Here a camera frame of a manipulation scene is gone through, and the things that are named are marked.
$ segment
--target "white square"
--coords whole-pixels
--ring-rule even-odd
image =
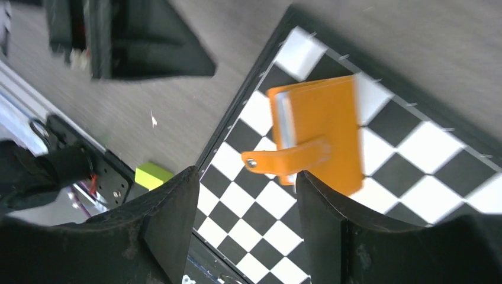
[[[199,208],[199,210],[202,211],[202,213],[204,213],[206,216],[209,216],[216,204],[218,204],[218,198],[216,197],[216,195],[214,195],[201,183],[197,208]]]
[[[402,197],[401,203],[429,224],[435,224],[455,209],[462,198],[433,176],[425,176]]]
[[[227,233],[213,220],[206,218],[197,232],[213,247],[218,247]]]
[[[373,175],[394,154],[394,147],[369,128],[359,130],[362,142],[363,171],[367,176]]]
[[[464,144],[433,122],[422,122],[398,146],[401,156],[424,173],[432,174],[449,161]]]
[[[221,196],[221,203],[234,212],[239,218],[249,210],[255,199],[235,182],[232,182]]]
[[[277,221],[263,238],[284,256],[287,256],[302,242],[302,239],[295,232],[280,221]]]
[[[502,173],[484,182],[466,199],[483,214],[502,214]]]
[[[230,230],[229,236],[247,252],[250,252],[262,239],[262,235],[242,219],[239,219]]]
[[[276,219],[281,219],[295,202],[296,199],[291,197],[291,195],[272,180],[256,198],[256,203],[261,205]]]
[[[259,91],[255,91],[247,100],[239,117],[261,136],[267,135],[272,128],[270,99]]]
[[[265,136],[260,140],[258,145],[256,145],[255,151],[277,151],[277,145]],[[266,173],[265,175],[269,179],[275,178],[275,175],[269,173]]]
[[[247,254],[237,264],[237,268],[253,283],[258,283],[267,275],[269,270],[251,254]]]
[[[368,125],[394,94],[364,73],[356,75],[356,88],[358,122],[359,125]]]
[[[308,276],[287,257],[284,257],[281,261],[279,261],[272,268],[271,272],[275,275],[275,277],[277,277],[277,279],[282,281],[282,283],[287,284],[300,284]]]
[[[239,152],[226,142],[221,144],[211,163],[230,180],[234,180],[244,167]]]
[[[362,188],[350,196],[354,201],[382,214],[398,202],[398,198],[372,178],[363,180]]]
[[[297,81],[305,81],[327,47],[301,28],[294,28],[275,57],[275,64]]]

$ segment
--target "cable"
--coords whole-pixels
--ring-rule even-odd
[[[98,183],[98,175],[91,175],[91,188],[89,188],[89,194],[96,197],[96,192],[98,191],[96,186]]]
[[[40,119],[38,118],[30,119],[30,122],[28,124],[33,133],[35,133],[35,135],[38,136],[42,140],[44,145],[47,147],[47,151],[50,151],[50,143],[48,138],[49,131],[47,130],[46,125],[43,122],[41,122]],[[42,134],[42,132],[40,132],[37,126],[42,128],[47,134],[46,135]]]

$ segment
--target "black square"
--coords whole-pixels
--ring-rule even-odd
[[[404,206],[401,202],[399,202],[393,209],[386,213],[387,216],[421,227],[425,227],[427,225],[427,221],[420,218],[417,214],[415,214],[412,210],[408,209],[408,207]]]
[[[265,277],[258,282],[258,284],[283,284],[282,281],[277,279],[271,272],[269,272]]]
[[[264,75],[265,78],[262,81],[262,84],[258,88],[258,90],[266,95],[266,91],[270,88],[287,86],[298,83],[298,81],[291,77],[289,74],[284,72],[281,68],[276,65],[273,65],[269,72]]]
[[[224,174],[222,174],[213,165],[209,165],[208,169],[205,171],[201,183],[209,189],[216,197],[221,198],[223,193],[227,190],[231,183]]]
[[[301,229],[300,222],[300,211],[298,209],[298,204],[294,204],[284,216],[282,216],[281,221],[286,225],[291,231],[295,232],[299,237],[303,238],[303,231]]]
[[[255,199],[269,182],[270,179],[266,175],[252,173],[245,167],[240,170],[235,179],[235,183]]]
[[[307,77],[307,81],[330,79],[352,75],[349,69],[338,63],[326,53],[321,57],[312,72]]]
[[[467,203],[462,204],[459,208],[445,216],[440,222],[448,222],[456,219],[457,217],[464,215],[479,215],[481,214],[479,211],[468,205]]]
[[[279,177],[275,176],[273,178],[273,181],[277,183],[278,186],[280,186],[282,189],[284,189],[285,192],[289,193],[294,199],[297,198],[297,194],[295,193],[295,188],[292,185],[282,185],[281,182],[279,181]]]
[[[274,216],[256,202],[251,205],[242,219],[259,232],[260,235],[265,235],[277,221]]]
[[[300,284],[312,284],[312,281],[310,280],[310,276],[305,278],[305,280],[303,280],[303,282],[301,282]]]
[[[449,160],[435,176],[462,197],[495,174],[495,170],[465,150]]]
[[[372,177],[400,198],[423,176],[424,173],[421,170],[396,153]]]
[[[199,230],[206,218],[207,216],[197,208],[197,211],[195,211],[194,229]]]
[[[249,127],[244,121],[237,120],[225,140],[237,152],[253,151],[260,142],[262,136]]]
[[[307,256],[307,249],[305,249],[305,243],[301,242],[292,252],[289,253],[288,258],[292,261],[298,268],[303,270],[306,274],[310,274],[310,267]]]
[[[232,263],[237,264],[246,255],[246,250],[237,244],[231,237],[227,236],[218,246],[218,250]]]
[[[270,130],[268,131],[268,133],[267,133],[266,137],[267,137],[268,139],[270,139],[270,141],[272,141],[272,142],[274,142],[274,143],[275,143],[275,141],[273,140],[273,128],[270,128]]]
[[[368,124],[368,128],[397,147],[420,122],[421,120],[407,109],[389,101]]]
[[[261,239],[250,253],[268,269],[272,269],[283,258],[282,253],[265,239]]]
[[[238,216],[221,202],[218,202],[218,204],[214,207],[211,214],[209,214],[209,218],[211,218],[227,233],[232,230],[239,220]]]

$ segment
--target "red wire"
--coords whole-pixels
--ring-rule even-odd
[[[92,195],[92,196],[95,196],[96,195],[96,184],[97,184],[97,181],[98,181],[98,175],[91,175],[91,187],[89,188],[89,193]]]

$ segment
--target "orange plastic part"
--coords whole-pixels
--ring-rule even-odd
[[[294,121],[296,146],[282,148],[275,97],[287,92]],[[362,186],[361,153],[355,106],[355,77],[305,82],[272,88],[270,98],[273,139],[277,151],[242,153],[246,168],[253,173],[287,177],[308,170],[334,190],[351,195]]]

